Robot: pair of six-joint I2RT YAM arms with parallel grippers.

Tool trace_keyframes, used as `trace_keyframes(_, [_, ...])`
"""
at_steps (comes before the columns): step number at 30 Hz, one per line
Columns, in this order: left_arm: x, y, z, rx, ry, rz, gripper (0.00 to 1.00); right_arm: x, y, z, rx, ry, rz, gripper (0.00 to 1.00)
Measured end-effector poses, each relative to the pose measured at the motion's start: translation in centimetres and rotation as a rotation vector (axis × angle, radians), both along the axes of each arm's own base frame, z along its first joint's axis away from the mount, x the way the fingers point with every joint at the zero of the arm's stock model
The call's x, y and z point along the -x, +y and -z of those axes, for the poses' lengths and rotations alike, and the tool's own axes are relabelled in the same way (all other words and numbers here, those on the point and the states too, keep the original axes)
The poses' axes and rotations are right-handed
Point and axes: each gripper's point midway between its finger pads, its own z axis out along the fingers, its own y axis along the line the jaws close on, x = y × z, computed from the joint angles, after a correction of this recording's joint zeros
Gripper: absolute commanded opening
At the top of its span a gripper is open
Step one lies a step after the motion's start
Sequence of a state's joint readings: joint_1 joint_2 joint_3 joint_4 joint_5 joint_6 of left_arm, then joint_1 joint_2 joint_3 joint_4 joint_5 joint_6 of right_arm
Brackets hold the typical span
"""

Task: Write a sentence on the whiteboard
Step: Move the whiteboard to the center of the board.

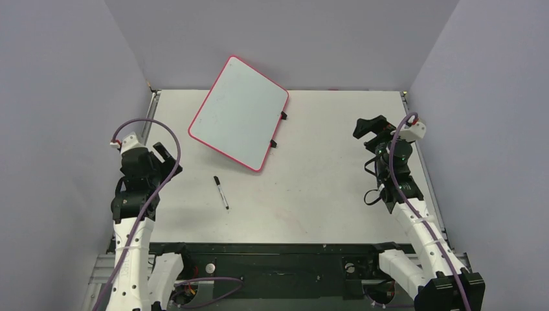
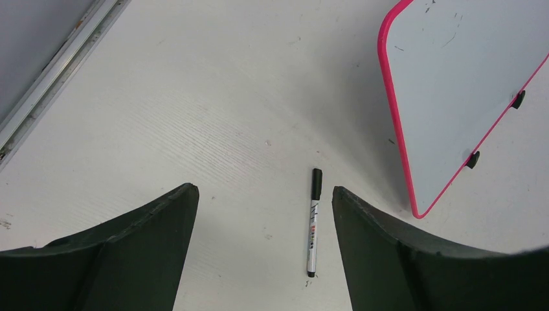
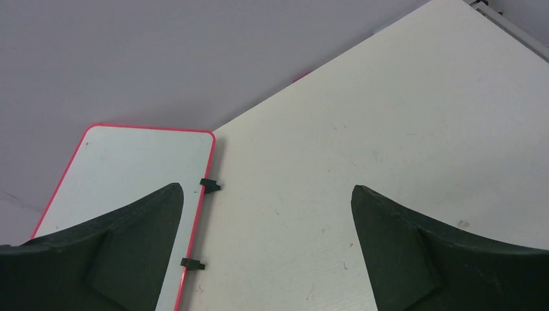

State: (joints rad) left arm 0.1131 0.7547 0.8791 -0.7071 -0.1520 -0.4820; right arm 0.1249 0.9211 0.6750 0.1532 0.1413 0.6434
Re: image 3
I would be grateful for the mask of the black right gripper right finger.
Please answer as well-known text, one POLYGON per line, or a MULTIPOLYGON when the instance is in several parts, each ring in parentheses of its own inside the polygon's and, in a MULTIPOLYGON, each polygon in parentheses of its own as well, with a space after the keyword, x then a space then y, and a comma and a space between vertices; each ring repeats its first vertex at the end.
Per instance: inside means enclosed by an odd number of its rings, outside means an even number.
POLYGON ((548 252, 469 233, 357 185, 351 199, 379 310, 547 310, 548 252))

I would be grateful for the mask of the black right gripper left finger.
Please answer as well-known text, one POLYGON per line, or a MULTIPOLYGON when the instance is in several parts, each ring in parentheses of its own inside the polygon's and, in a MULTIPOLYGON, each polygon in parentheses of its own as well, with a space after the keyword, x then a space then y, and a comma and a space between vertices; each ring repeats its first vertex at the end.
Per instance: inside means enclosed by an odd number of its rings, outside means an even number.
POLYGON ((67 229, 1 246, 2 310, 154 310, 182 215, 177 183, 67 229))

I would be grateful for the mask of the pink-framed whiteboard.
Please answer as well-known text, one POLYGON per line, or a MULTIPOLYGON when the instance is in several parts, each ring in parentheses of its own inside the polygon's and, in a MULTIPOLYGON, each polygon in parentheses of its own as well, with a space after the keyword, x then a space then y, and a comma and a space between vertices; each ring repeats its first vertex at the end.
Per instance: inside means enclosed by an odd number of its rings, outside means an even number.
POLYGON ((178 310, 196 235, 215 135, 206 130, 96 124, 86 130, 58 182, 33 236, 66 229, 178 183, 184 204, 157 303, 178 310))

